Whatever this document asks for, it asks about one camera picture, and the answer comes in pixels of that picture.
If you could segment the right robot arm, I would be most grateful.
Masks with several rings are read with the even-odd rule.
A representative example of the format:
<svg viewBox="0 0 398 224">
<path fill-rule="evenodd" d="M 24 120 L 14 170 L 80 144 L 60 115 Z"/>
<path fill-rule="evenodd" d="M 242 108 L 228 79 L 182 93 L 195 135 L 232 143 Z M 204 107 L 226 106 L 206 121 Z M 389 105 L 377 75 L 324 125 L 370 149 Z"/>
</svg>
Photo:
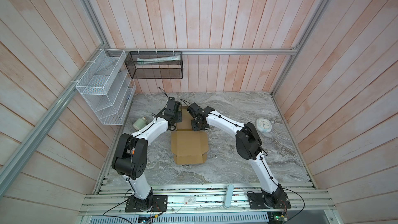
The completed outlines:
<svg viewBox="0 0 398 224">
<path fill-rule="evenodd" d="M 193 117 L 191 124 L 194 131 L 205 131 L 213 126 L 235 138 L 237 153 L 249 161 L 260 182 L 265 206 L 278 207 L 285 192 L 265 161 L 267 153 L 262 148 L 255 125 L 251 122 L 244 124 L 234 121 L 212 107 L 201 108 L 196 103 L 189 105 L 187 112 Z"/>
</svg>

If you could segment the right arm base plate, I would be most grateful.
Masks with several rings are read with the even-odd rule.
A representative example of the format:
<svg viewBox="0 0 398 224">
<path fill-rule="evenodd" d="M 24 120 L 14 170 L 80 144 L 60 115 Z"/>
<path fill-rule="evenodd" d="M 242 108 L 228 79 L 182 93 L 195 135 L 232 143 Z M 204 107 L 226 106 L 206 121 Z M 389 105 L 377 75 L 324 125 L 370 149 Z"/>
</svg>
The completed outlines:
<svg viewBox="0 0 398 224">
<path fill-rule="evenodd" d="M 283 190 L 277 190 L 272 194 L 269 194 L 263 190 L 260 193 L 248 191 L 246 196 L 251 209 L 291 208 L 290 200 Z"/>
</svg>

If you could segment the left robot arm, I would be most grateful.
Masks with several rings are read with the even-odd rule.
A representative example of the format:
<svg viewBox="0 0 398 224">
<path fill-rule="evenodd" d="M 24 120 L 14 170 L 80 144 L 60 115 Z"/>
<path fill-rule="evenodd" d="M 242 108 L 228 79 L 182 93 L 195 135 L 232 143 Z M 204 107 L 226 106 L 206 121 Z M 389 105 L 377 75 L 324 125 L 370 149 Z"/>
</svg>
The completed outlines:
<svg viewBox="0 0 398 224">
<path fill-rule="evenodd" d="M 129 183 L 135 199 L 148 201 L 153 195 L 144 174 L 148 146 L 163 133 L 174 131 L 178 122 L 182 122 L 181 103 L 169 97 L 165 107 L 153 116 L 149 124 L 133 134 L 124 133 L 120 136 L 112 169 Z"/>
</svg>

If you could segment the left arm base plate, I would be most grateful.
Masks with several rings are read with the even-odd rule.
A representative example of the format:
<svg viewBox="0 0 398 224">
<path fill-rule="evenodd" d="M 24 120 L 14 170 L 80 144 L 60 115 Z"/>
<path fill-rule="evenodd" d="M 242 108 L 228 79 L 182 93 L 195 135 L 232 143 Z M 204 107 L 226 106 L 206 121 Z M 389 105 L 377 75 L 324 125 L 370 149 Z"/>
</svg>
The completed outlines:
<svg viewBox="0 0 398 224">
<path fill-rule="evenodd" d="M 147 199 L 139 199 L 135 196 L 129 196 L 127 198 L 125 212 L 126 213 L 137 213 L 137 212 L 165 212 L 167 210 L 167 195 L 153 195 L 149 194 Z"/>
</svg>

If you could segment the brown cardboard box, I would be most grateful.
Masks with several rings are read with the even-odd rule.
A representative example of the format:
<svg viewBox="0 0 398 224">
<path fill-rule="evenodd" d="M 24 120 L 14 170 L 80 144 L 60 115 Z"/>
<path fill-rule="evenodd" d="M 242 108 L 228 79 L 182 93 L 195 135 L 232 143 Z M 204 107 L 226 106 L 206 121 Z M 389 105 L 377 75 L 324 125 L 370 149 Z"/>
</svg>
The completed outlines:
<svg viewBox="0 0 398 224">
<path fill-rule="evenodd" d="M 203 164 L 207 160 L 208 136 L 205 131 L 193 131 L 193 117 L 182 107 L 182 122 L 176 123 L 171 136 L 171 151 L 177 165 Z"/>
</svg>

